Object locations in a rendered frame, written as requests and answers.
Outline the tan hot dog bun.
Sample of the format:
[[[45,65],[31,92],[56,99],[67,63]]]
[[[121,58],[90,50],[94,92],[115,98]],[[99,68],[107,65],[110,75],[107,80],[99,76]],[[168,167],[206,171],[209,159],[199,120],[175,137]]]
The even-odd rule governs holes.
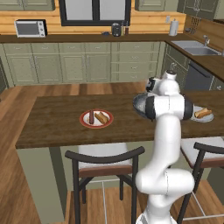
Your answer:
[[[196,112],[194,113],[194,116],[195,116],[196,118],[200,119],[200,118],[202,118],[202,117],[204,117],[204,116],[208,116],[208,115],[210,115],[211,113],[212,113],[211,110],[208,110],[207,108],[203,108],[203,109],[201,109],[201,110],[199,110],[199,111],[196,111]]]
[[[109,121],[109,119],[102,113],[95,113],[94,116],[102,123],[105,124]]]

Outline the grey metal bowl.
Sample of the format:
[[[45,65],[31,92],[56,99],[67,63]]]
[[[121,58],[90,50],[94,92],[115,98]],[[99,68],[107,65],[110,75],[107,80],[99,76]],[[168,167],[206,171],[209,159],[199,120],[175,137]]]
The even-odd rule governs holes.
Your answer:
[[[155,95],[152,93],[138,94],[133,99],[133,107],[140,116],[153,121],[156,118],[154,100]]]

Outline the red-rimmed white plate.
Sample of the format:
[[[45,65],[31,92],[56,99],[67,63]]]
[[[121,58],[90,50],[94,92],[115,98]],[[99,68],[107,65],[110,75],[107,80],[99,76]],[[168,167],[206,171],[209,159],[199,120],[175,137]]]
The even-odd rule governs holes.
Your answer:
[[[89,112],[90,112],[90,110],[93,110],[94,114],[102,112],[108,118],[108,122],[105,123],[105,124],[102,124],[96,117],[94,117],[94,124],[90,124],[89,123]],[[87,128],[90,128],[90,129],[105,128],[105,127],[108,127],[114,120],[113,115],[106,110],[103,110],[103,109],[90,109],[90,110],[85,111],[80,116],[80,123]]]

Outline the grey plate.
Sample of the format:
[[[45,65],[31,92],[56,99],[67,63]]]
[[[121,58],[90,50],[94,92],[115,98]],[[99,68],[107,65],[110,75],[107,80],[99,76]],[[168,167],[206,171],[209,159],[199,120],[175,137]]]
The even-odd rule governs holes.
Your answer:
[[[202,110],[202,107],[196,106],[196,105],[193,106],[193,112],[197,112],[197,111],[200,111],[200,110]],[[192,121],[199,122],[199,123],[209,123],[213,119],[214,119],[214,114],[206,115],[202,118],[196,118],[195,115],[193,115],[191,117]]]

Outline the dark wooden cushioned stool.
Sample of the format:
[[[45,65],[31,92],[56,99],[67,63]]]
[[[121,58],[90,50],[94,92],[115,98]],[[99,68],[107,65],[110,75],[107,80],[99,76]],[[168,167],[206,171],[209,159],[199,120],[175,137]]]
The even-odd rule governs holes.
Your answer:
[[[205,168],[224,167],[224,140],[220,136],[184,138],[180,149],[192,168],[193,193],[197,192]]]
[[[80,210],[80,192],[82,192],[82,199],[86,200],[86,185],[97,176],[116,175],[120,179],[120,200],[123,199],[123,183],[127,183],[132,187],[131,195],[131,224],[136,223],[137,218],[137,186],[136,175],[138,171],[138,156],[143,154],[145,149],[143,146],[134,150],[124,152],[120,155],[110,157],[91,157],[67,150],[65,157],[72,160],[73,166],[73,201],[75,211],[75,224],[81,224],[81,210]],[[131,159],[132,165],[114,165],[114,166],[94,166],[81,169],[79,175],[79,162],[88,164],[114,164],[117,162]]]

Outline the wooden-topped kitchen island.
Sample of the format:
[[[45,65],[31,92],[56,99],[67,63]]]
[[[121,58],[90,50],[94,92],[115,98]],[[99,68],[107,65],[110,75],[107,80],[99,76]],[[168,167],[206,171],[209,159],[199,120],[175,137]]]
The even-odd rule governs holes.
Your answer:
[[[183,96],[193,106],[211,110],[213,120],[182,120],[181,139],[224,136],[224,91],[196,91]],[[65,218],[67,182],[63,147],[106,147],[148,140],[154,143],[156,122],[142,118],[133,107],[133,99],[131,94],[96,94],[39,97],[35,101],[16,148],[42,224]],[[110,112],[113,122],[101,129],[83,126],[80,116],[90,109]]]

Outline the green base cupboard run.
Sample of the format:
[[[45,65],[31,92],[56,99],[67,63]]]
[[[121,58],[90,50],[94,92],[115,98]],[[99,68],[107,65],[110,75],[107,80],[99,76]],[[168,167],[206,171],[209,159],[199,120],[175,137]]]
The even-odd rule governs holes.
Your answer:
[[[176,82],[181,89],[185,87],[189,62],[190,60],[184,54],[170,45],[165,46],[162,72],[168,69],[173,70],[177,74]]]
[[[159,73],[161,42],[0,44],[11,85],[144,81]]]

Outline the dark round jar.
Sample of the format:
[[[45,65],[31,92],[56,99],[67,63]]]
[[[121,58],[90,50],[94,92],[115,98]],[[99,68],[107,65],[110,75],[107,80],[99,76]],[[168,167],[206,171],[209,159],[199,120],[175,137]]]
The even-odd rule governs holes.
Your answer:
[[[121,36],[121,26],[118,23],[113,23],[111,26],[112,35],[114,37]]]

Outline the dark grey dishwasher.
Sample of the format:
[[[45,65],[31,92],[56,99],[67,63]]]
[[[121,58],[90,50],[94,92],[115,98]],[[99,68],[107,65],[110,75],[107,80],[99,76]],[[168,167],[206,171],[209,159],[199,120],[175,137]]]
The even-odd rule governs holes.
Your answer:
[[[185,78],[184,90],[209,90],[213,78],[214,76],[206,69],[191,61]]]

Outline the black-framed window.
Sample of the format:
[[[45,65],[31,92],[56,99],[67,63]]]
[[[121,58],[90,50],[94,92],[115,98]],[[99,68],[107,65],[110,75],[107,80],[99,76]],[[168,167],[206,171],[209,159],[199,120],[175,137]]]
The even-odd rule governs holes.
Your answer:
[[[62,26],[130,24],[131,0],[59,0]]]

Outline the white paper towel roll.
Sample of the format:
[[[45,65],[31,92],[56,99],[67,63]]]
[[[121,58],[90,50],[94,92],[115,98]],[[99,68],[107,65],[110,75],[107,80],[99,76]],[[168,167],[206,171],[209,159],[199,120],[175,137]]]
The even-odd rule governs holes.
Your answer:
[[[169,35],[176,36],[178,34],[178,30],[179,30],[179,21],[176,19],[173,19],[170,24]]]

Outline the steel sink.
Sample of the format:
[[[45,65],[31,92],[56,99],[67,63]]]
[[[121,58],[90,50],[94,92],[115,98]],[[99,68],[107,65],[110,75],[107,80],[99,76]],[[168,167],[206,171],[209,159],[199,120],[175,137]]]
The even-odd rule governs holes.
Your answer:
[[[173,44],[195,56],[221,55],[217,50],[209,46],[204,46],[200,42],[194,40],[173,41]]]

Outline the white toaster oven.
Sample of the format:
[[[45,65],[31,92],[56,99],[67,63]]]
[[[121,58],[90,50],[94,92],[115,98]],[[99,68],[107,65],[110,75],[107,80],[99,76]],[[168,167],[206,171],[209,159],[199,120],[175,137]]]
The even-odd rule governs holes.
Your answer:
[[[45,38],[47,36],[44,19],[18,19],[14,22],[14,25],[19,38]]]

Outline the green wall cupboard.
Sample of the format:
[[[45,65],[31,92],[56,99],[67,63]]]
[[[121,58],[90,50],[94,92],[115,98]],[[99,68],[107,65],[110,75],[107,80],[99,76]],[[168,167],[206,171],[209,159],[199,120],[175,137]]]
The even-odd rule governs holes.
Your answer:
[[[136,0],[135,9],[137,11],[163,11],[165,0]]]
[[[0,11],[54,11],[54,0],[0,0]]]
[[[178,0],[177,12],[212,21],[224,19],[224,0]]]

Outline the rail with hanging tools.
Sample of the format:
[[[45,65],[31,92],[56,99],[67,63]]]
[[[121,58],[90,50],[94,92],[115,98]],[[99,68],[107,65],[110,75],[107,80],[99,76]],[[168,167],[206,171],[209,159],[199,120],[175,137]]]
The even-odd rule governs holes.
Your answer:
[[[185,32],[188,34],[194,34],[198,29],[200,21],[200,17],[187,16],[185,20]]]

